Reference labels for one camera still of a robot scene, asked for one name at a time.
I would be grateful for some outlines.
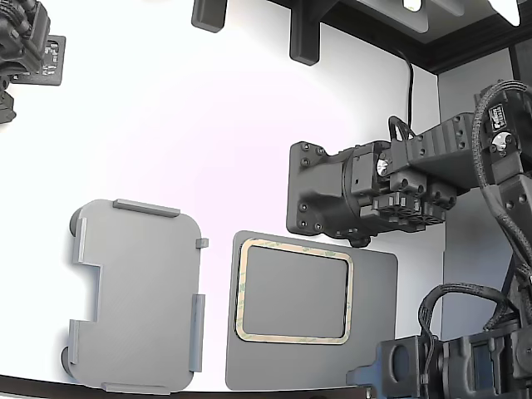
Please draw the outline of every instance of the white wall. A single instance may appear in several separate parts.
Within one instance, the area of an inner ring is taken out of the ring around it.
[[[405,115],[401,59],[324,26],[322,60],[304,66],[288,57],[287,9],[230,0],[214,35],[190,25],[192,3],[45,1],[52,33],[67,36],[63,85],[12,86],[18,118],[0,130],[0,374],[69,382],[59,353],[69,319],[92,317],[95,286],[70,265],[68,222],[93,199],[125,198],[180,208],[210,238],[204,372],[189,389],[226,390],[232,238],[288,235],[289,146],[386,139],[388,116]],[[413,127],[437,123],[436,77],[416,69]],[[372,246],[399,258],[397,336],[419,331],[443,240],[440,226]]]

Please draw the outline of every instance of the tan tape frame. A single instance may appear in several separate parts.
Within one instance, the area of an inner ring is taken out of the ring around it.
[[[337,338],[324,337],[287,337],[280,335],[262,335],[262,334],[247,334],[244,331],[244,300],[246,287],[246,270],[248,267],[248,251],[251,247],[261,247],[268,249],[276,249],[279,251],[294,252],[297,254],[305,254],[312,256],[320,256],[329,259],[338,259],[347,263],[347,290],[344,313],[344,329],[343,335]],[[234,329],[237,335],[244,341],[249,342],[275,342],[275,343],[304,343],[304,344],[321,344],[321,345],[342,345],[349,339],[351,332],[351,307],[352,307],[352,286],[353,286],[354,264],[351,256],[342,252],[326,251],[323,249],[315,249],[309,247],[302,247],[301,245],[293,245],[286,243],[279,243],[276,241],[268,241],[266,239],[247,239],[244,241],[240,249],[239,262],[239,279],[238,279],[238,297],[236,306],[236,317],[234,320]]]

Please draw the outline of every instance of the black shelf bracket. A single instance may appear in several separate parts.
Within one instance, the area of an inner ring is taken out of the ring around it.
[[[192,25],[217,33],[225,25],[226,12],[227,0],[194,0]]]
[[[294,0],[290,27],[290,58],[305,65],[319,61],[320,23],[339,0]]]

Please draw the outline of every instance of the gray cutout plate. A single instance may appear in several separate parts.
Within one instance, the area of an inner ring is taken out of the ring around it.
[[[170,394],[201,371],[208,244],[177,209],[99,199],[71,220],[74,264],[100,268],[96,321],[71,320],[63,366],[108,392]]]
[[[247,254],[247,262],[241,253]],[[351,307],[347,306],[347,259],[352,260]],[[396,302],[397,258],[392,254],[237,233],[229,305],[228,388],[345,387],[349,371],[373,363],[377,344],[395,338]]]

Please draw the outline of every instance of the wire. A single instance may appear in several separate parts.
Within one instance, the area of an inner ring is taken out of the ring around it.
[[[507,214],[505,208],[491,192],[488,185],[487,175],[485,172],[484,159],[482,154],[482,144],[480,140],[480,127],[482,125],[484,115],[489,104],[503,91],[519,91],[532,94],[532,89],[520,81],[503,81],[493,85],[480,99],[473,119],[473,130],[471,132],[472,152],[475,167],[475,174],[480,186],[480,192],[484,196],[485,202],[491,214],[497,220],[497,223],[505,233],[506,238],[520,261],[521,265],[515,268],[516,278],[521,286],[530,285],[530,277],[532,276],[532,245],[527,239],[523,231]],[[529,289],[522,289],[521,295],[523,298],[523,310],[528,323],[532,323],[532,298],[530,297]]]
[[[402,52],[401,50],[397,50],[397,49],[396,51],[399,53],[401,58],[405,60],[406,64],[408,65],[408,70],[410,72],[410,75],[408,78],[408,81],[409,81],[408,82],[408,106],[406,109],[406,113],[407,113],[406,123],[408,124],[408,127],[412,128],[412,94],[414,90],[414,66],[412,65],[410,60],[408,60],[404,52]]]
[[[499,312],[495,313],[501,313],[502,316],[506,315],[507,309],[511,309],[515,315],[519,314],[519,309],[510,301],[510,299],[495,288],[466,283],[448,283],[439,285],[432,289],[432,291],[430,291],[428,295],[426,295],[426,297],[424,297],[421,301],[421,305],[417,314],[417,319],[421,326],[421,334],[425,335],[429,340],[428,353],[426,355],[425,367],[421,379],[427,398],[429,397],[429,367],[431,365],[432,356],[434,355],[435,346],[435,338],[431,332],[432,313],[438,299],[448,293],[464,293],[493,301],[497,303],[497,309],[500,309]],[[495,313],[485,324],[485,330],[492,329],[503,319],[502,316],[496,316]]]
[[[412,129],[397,116],[390,116],[388,118],[388,130],[390,131],[390,140],[397,140],[397,131],[399,131],[403,140],[416,137]]]

